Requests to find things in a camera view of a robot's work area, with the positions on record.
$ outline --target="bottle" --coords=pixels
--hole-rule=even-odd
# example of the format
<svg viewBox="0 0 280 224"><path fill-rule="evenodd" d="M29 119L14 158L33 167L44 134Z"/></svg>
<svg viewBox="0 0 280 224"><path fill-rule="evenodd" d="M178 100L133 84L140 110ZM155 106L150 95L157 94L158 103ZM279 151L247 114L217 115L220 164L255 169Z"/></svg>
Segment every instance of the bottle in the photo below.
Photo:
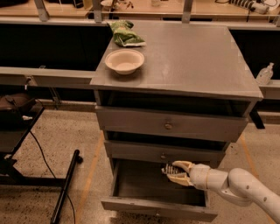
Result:
<svg viewBox="0 0 280 224"><path fill-rule="evenodd" d="M273 75L273 63L269 63L269 66L263 68L259 74L256 76L255 80L258 84L267 85L270 82L270 79Z"/></svg>

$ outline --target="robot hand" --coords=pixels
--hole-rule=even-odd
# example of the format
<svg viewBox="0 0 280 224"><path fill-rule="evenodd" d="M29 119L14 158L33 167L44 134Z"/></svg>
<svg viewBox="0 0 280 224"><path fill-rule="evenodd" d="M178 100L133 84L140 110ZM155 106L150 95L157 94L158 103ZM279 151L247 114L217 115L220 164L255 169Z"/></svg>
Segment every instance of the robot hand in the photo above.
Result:
<svg viewBox="0 0 280 224"><path fill-rule="evenodd" d="M172 165L167 165L162 172L172 182L182 186L194 186L204 191L214 191L224 200L237 206L244 207L255 202L280 224L280 197L248 171L240 168L234 168L230 172L218 171L204 164L175 161Z"/></svg>

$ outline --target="gray tabletop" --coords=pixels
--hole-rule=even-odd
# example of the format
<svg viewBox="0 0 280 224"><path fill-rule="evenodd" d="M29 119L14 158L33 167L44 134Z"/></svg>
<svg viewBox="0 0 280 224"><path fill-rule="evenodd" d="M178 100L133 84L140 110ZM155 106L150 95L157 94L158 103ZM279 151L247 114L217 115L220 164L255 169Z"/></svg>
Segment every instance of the gray tabletop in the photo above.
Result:
<svg viewBox="0 0 280 224"><path fill-rule="evenodd" d="M146 46L133 74L121 76L104 64L120 49L113 40L91 80L93 88L168 91L181 95L262 99L263 95L227 27L180 22L133 21Z"/></svg>

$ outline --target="green snack package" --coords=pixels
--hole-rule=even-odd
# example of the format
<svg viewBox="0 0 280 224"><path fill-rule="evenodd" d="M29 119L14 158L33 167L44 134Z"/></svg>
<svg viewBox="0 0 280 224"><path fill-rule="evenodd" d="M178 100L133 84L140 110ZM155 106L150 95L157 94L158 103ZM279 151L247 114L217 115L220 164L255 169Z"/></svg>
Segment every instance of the green snack package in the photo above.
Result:
<svg viewBox="0 0 280 224"><path fill-rule="evenodd" d="M133 23L119 20L110 24L113 39L119 46L145 46L145 41L131 30Z"/></svg>

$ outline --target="drawer knob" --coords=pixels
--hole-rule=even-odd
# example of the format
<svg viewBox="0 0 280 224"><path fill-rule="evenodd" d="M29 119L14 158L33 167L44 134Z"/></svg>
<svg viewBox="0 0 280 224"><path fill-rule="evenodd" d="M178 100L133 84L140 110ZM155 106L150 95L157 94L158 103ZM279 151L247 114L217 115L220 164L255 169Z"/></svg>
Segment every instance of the drawer knob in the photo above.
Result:
<svg viewBox="0 0 280 224"><path fill-rule="evenodd" d="M167 130L171 130L172 129L172 124L170 124L169 122L167 122L164 126L165 126L165 128Z"/></svg>
<svg viewBox="0 0 280 224"><path fill-rule="evenodd" d="M160 156L162 159L166 159L166 155L163 153L163 154L161 154L161 156Z"/></svg>

